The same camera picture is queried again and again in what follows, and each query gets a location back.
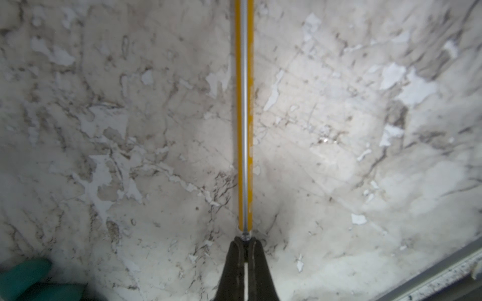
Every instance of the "white marble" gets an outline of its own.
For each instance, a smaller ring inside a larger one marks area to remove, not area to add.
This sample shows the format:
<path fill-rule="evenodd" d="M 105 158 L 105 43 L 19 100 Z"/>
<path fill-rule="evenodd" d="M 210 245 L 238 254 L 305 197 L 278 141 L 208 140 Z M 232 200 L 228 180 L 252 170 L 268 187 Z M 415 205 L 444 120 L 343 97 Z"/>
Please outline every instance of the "white marble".
<path fill-rule="evenodd" d="M 0 261 L 210 300 L 237 233 L 229 1 L 0 2 Z M 254 227 L 282 300 L 481 235 L 482 5 L 256 1 Z"/>

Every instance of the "crack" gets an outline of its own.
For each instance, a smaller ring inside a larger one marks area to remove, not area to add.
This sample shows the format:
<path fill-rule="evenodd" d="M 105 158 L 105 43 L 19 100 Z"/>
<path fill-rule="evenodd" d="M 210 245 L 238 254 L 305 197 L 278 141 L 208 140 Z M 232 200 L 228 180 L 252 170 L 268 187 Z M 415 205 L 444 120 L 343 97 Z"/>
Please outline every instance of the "crack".
<path fill-rule="evenodd" d="M 453 195 L 453 194 L 459 193 L 459 192 L 469 191 L 469 190 L 472 190 L 472 189 L 474 189 L 474 188 L 477 188 L 477 187 L 479 187 L 479 186 L 481 186 L 481 185 L 482 185 L 482 181 L 479 182 L 478 184 L 474 184 L 474 185 L 471 185 L 471 186 L 468 186 L 468 187 L 465 187 L 465 188 L 456 189 L 456 190 L 452 190 L 452 191 L 446 192 L 446 193 L 444 193 L 443 195 L 441 195 L 440 197 Z"/>
<path fill-rule="evenodd" d="M 474 10 L 475 6 L 477 5 L 477 3 L 479 3 L 480 0 L 475 0 L 474 2 L 472 2 L 472 4 L 470 5 L 469 9 L 467 10 L 467 12 L 465 13 L 465 16 L 464 18 L 462 19 L 462 24 L 460 25 L 460 30 L 456 33 L 455 35 L 455 40 L 457 41 L 457 44 L 460 43 L 460 39 L 462 37 L 462 34 L 464 33 L 464 27 L 465 27 L 465 23 L 467 22 L 467 20 L 469 19 L 470 17 L 470 14 L 472 14 L 472 11 Z"/>
<path fill-rule="evenodd" d="M 268 235 L 269 232 L 271 231 L 271 229 L 273 228 L 274 223 L 276 222 L 276 219 L 278 218 L 278 215 L 279 215 L 279 212 L 275 214 L 274 219 L 273 219 L 273 222 L 271 223 L 271 225 L 270 225 L 270 226 L 268 227 L 268 229 L 266 230 L 266 235 Z"/>
<path fill-rule="evenodd" d="M 377 167 L 378 164 L 380 164 L 383 160 L 387 158 L 387 148 L 383 148 L 383 153 L 382 155 L 373 162 L 373 164 L 370 166 L 369 170 L 367 173 L 365 173 L 363 176 L 361 176 L 361 180 L 356 183 L 355 188 L 361 187 L 363 183 L 365 182 L 366 178 L 372 173 L 372 171 Z"/>

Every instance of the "yellow rod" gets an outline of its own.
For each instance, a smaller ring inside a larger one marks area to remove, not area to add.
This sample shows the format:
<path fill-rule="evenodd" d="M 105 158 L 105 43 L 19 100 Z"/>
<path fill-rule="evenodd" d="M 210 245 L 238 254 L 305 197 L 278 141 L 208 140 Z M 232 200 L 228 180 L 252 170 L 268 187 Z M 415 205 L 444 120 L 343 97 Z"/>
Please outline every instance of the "yellow rod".
<path fill-rule="evenodd" d="M 249 237 L 253 227 L 254 0 L 235 3 L 239 229 Z"/>

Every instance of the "dark stain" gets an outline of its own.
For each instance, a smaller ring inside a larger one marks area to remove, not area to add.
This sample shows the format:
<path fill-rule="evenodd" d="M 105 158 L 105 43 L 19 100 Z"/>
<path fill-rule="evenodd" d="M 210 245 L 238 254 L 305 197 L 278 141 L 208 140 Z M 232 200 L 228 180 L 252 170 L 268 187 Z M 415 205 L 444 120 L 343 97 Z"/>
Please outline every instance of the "dark stain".
<path fill-rule="evenodd" d="M 337 139 L 340 137 L 340 135 L 342 134 L 348 134 L 347 131 L 339 131 L 338 133 L 336 133 L 336 135 L 332 138 L 333 141 L 337 141 Z"/>
<path fill-rule="evenodd" d="M 169 91 L 169 96 L 168 96 L 168 99 L 170 99 L 171 97 L 173 97 L 173 96 L 174 96 L 174 94 L 176 94 L 176 93 L 177 93 L 177 91 L 179 91 L 179 89 L 178 89 L 178 87 L 177 87 L 177 83 L 176 83 L 176 82 L 174 82 L 174 83 L 173 83 L 173 87 L 172 87 L 172 89 Z"/>
<path fill-rule="evenodd" d="M 124 60 L 127 60 L 127 55 L 129 54 L 129 37 L 127 35 L 124 35 L 122 37 L 121 50 L 122 50 L 122 57 L 124 58 Z"/>
<path fill-rule="evenodd" d="M 119 242 L 119 226 L 113 221 L 106 222 L 107 231 L 109 232 L 110 241 L 113 243 Z"/>
<path fill-rule="evenodd" d="M 444 131 L 428 131 L 424 133 L 420 133 L 418 135 L 418 139 L 420 140 L 421 143 L 431 143 L 434 138 L 440 137 L 440 136 L 445 136 L 446 133 Z"/>
<path fill-rule="evenodd" d="M 472 127 L 463 128 L 463 129 L 461 129 L 460 131 L 458 131 L 458 133 L 459 133 L 459 134 L 472 133 Z"/>
<path fill-rule="evenodd" d="M 27 0 L 22 0 L 18 4 L 18 18 L 20 19 L 20 23 L 24 22 L 24 4 L 27 3 Z"/>
<path fill-rule="evenodd" d="M 2 29 L 0 29 L 0 36 L 5 37 L 6 35 L 8 35 L 8 33 L 9 33 L 10 31 L 11 31 L 11 30 L 8 29 L 8 28 L 2 28 Z"/>
<path fill-rule="evenodd" d="M 59 141 L 60 141 L 60 145 L 62 147 L 62 151 L 65 152 L 65 150 L 67 149 L 67 143 L 65 141 L 64 135 L 62 134 L 62 128 L 58 127 L 58 126 L 54 126 L 54 129 L 55 129 L 55 132 L 57 133 L 57 135 L 59 136 Z"/>
<path fill-rule="evenodd" d="M 375 160 L 375 162 L 373 162 L 373 164 L 370 166 L 368 172 L 361 177 L 361 180 L 358 183 L 356 183 L 355 187 L 356 188 L 361 187 L 363 185 L 363 183 L 365 182 L 365 179 L 370 175 L 370 173 L 372 173 L 372 171 L 375 169 L 375 167 L 378 164 L 380 164 L 383 160 L 385 160 L 385 158 L 387 158 L 387 148 L 386 147 L 383 148 L 382 155 L 377 160 Z"/>
<path fill-rule="evenodd" d="M 407 118 L 408 108 L 403 106 L 400 109 L 400 115 L 397 120 L 393 123 L 394 126 L 399 127 L 401 129 L 405 129 L 405 120 Z"/>
<path fill-rule="evenodd" d="M 126 158 L 127 160 L 130 160 L 131 159 L 131 156 L 127 155 L 127 154 L 124 154 L 124 153 L 120 153 L 124 158 Z"/>
<path fill-rule="evenodd" d="M 447 23 L 449 19 L 450 19 L 450 8 L 445 12 L 445 15 L 443 15 L 442 24 Z"/>
<path fill-rule="evenodd" d="M 414 146 L 415 144 L 417 144 L 417 142 L 413 141 L 413 142 L 411 142 L 410 144 L 408 144 L 405 148 L 412 147 L 412 146 Z"/>

